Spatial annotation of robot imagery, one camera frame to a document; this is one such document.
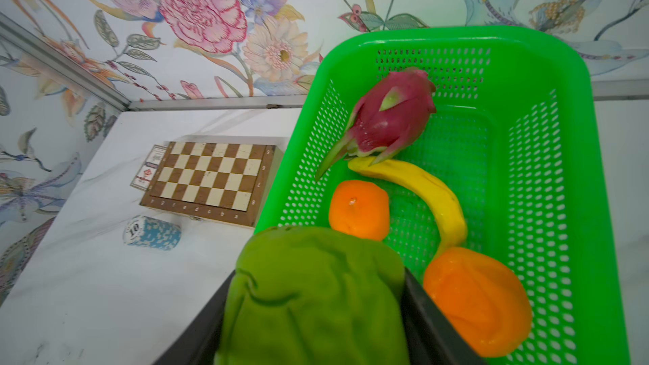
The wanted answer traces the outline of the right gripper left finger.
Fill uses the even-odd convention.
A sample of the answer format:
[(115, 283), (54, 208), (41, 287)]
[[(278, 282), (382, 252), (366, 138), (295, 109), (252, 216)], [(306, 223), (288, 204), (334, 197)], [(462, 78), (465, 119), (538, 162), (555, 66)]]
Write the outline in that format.
[(235, 276), (233, 271), (186, 330), (155, 361), (155, 365), (209, 365), (215, 363), (220, 346), (226, 300)]

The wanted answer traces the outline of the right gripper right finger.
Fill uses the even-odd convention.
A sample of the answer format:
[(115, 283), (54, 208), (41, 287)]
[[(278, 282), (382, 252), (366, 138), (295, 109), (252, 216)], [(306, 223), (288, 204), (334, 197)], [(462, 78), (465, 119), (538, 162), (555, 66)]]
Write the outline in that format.
[(405, 269), (401, 313), (410, 364), (486, 364), (457, 333), (409, 269)]

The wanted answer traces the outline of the orange fruit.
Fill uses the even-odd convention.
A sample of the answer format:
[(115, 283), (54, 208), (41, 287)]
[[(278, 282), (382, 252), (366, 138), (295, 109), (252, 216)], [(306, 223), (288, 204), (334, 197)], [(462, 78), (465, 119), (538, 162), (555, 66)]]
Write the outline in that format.
[(482, 253), (446, 250), (425, 271), (424, 290), (483, 358), (512, 353), (532, 330), (532, 307), (521, 281)]
[(339, 233), (383, 241), (390, 231), (390, 200), (376, 184), (361, 180), (341, 182), (329, 208), (329, 224)]

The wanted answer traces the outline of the round green lime fruit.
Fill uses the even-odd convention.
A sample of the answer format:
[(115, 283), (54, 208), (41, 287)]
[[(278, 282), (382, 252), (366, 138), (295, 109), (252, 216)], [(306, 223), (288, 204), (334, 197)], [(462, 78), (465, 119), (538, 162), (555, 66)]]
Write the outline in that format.
[(248, 240), (229, 287), (218, 364), (407, 364), (406, 269), (383, 243), (317, 226)]

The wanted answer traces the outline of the red dragon fruit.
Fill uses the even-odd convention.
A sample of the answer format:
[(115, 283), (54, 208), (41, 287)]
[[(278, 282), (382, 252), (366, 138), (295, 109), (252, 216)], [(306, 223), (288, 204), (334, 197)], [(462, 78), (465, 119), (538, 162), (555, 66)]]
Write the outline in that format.
[(319, 165), (315, 179), (344, 157), (374, 156), (387, 161), (409, 147), (437, 112), (435, 85), (422, 69), (392, 71), (353, 108), (341, 138)]

